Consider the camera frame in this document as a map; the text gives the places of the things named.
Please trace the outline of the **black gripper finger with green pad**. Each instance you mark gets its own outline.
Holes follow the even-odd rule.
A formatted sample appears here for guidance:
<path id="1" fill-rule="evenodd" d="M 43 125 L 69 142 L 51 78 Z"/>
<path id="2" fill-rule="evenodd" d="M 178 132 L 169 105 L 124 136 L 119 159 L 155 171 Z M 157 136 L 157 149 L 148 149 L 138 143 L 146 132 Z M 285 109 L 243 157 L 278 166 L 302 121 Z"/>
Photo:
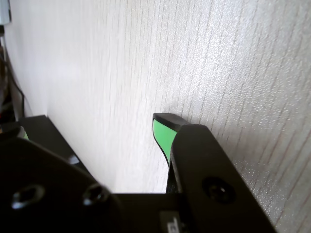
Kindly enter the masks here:
<path id="1" fill-rule="evenodd" d="M 90 175 L 25 138 L 0 134 L 0 230 L 3 233 L 123 233 L 116 198 Z"/>
<path id="2" fill-rule="evenodd" d="M 153 135 L 185 199 L 197 233 L 273 233 L 248 186 L 209 128 L 170 113 L 153 114 Z"/>

